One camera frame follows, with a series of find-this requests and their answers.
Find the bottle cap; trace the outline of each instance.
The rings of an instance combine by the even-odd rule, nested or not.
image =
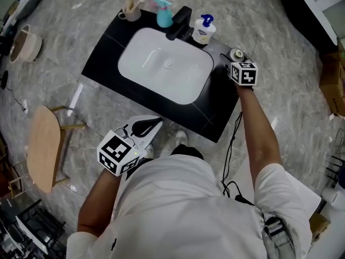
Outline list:
[[[236,50],[236,52],[233,54],[236,58],[243,57],[243,53],[241,50]]]
[[[204,18],[203,25],[204,27],[209,27],[211,22],[213,21],[213,16],[211,15],[201,15],[202,18]]]

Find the fiducial marker cube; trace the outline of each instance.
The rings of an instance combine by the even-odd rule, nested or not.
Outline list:
[[[254,86],[258,81],[256,63],[231,63],[230,78],[238,85]]]
[[[138,164],[141,152],[115,132],[109,131],[97,147],[97,160],[119,176]]]

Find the cardboard box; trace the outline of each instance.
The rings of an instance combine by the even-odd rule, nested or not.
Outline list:
[[[341,116],[345,116],[344,82],[345,70],[340,62],[323,65],[320,89],[330,110]]]
[[[340,40],[338,39],[338,50],[336,52],[322,54],[320,55],[320,59],[323,63],[341,62],[342,66],[345,68],[345,49]]]
[[[309,219],[310,229],[313,233],[312,242],[319,239],[322,232],[326,230],[330,222],[321,214],[314,213]]]

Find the white t-shirt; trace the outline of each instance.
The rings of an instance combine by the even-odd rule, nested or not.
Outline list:
[[[305,257],[309,221],[283,167],[261,170],[254,191],[255,206],[224,197],[211,166],[193,156],[150,161],[124,184],[115,220],[99,238],[70,236],[67,259],[267,258],[260,211],[285,220],[297,258]]]

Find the white sink basin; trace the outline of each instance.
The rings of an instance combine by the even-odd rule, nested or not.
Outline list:
[[[212,69],[212,57],[151,28],[139,30],[120,57],[122,76],[178,104],[193,103]]]

